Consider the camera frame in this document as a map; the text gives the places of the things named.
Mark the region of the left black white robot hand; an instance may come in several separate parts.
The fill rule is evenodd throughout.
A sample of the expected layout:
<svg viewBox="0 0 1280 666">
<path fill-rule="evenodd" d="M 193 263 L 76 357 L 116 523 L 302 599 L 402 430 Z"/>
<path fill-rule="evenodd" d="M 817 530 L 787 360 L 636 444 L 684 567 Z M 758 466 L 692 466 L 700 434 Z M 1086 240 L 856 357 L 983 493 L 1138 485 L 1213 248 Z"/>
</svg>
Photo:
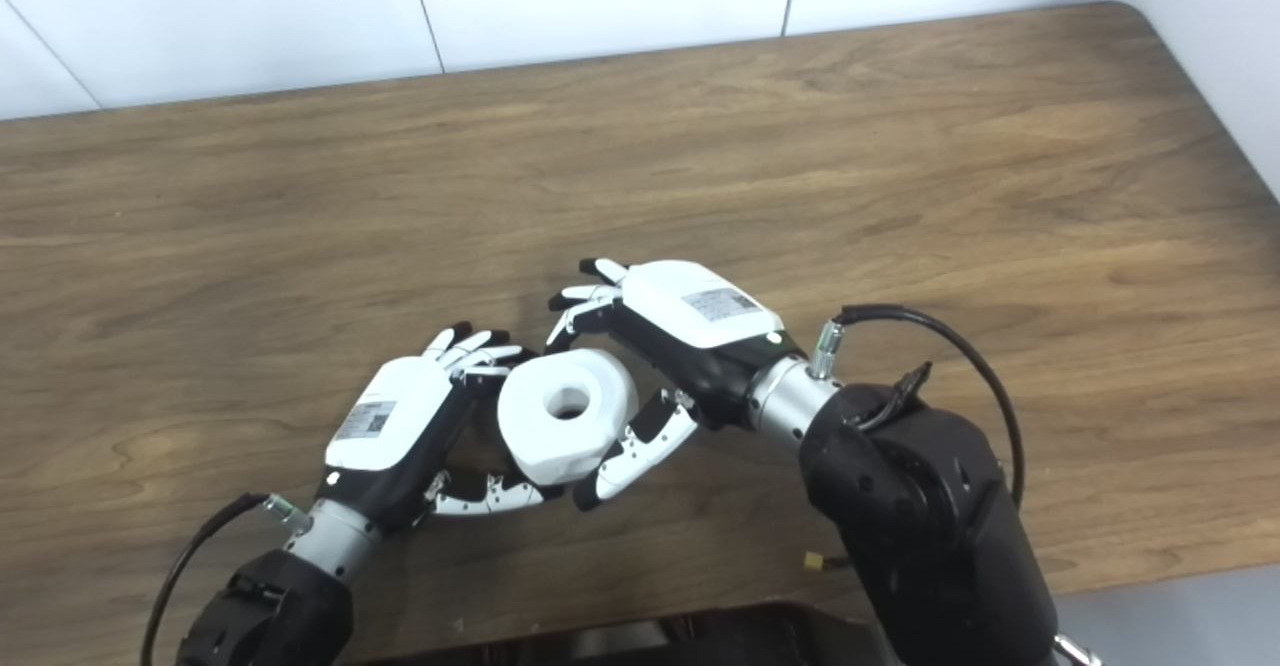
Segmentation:
<svg viewBox="0 0 1280 666">
<path fill-rule="evenodd" d="M 431 515 L 498 514 L 562 497 L 562 485 L 534 484 L 511 455 L 500 473 L 445 465 L 475 410 L 494 403 L 534 355 L 507 332 L 460 321 L 420 355 L 383 364 L 326 446 L 317 499 L 390 537 Z"/>
</svg>

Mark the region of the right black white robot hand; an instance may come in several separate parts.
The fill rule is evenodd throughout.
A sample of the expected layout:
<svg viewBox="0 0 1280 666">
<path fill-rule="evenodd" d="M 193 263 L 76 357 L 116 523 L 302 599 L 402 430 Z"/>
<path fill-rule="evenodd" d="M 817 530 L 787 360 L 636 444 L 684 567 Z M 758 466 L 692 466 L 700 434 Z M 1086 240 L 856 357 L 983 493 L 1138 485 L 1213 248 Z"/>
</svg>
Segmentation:
<svg viewBox="0 0 1280 666">
<path fill-rule="evenodd" d="M 602 461 L 573 488 L 591 511 L 669 457 L 699 428 L 758 429 L 764 378 L 803 356 L 781 316 L 699 263 L 623 265 L 584 259 L 594 286 L 571 286 L 548 302 L 557 321 L 545 355 L 582 336 L 604 334 L 668 382 L 626 423 Z"/>
</svg>

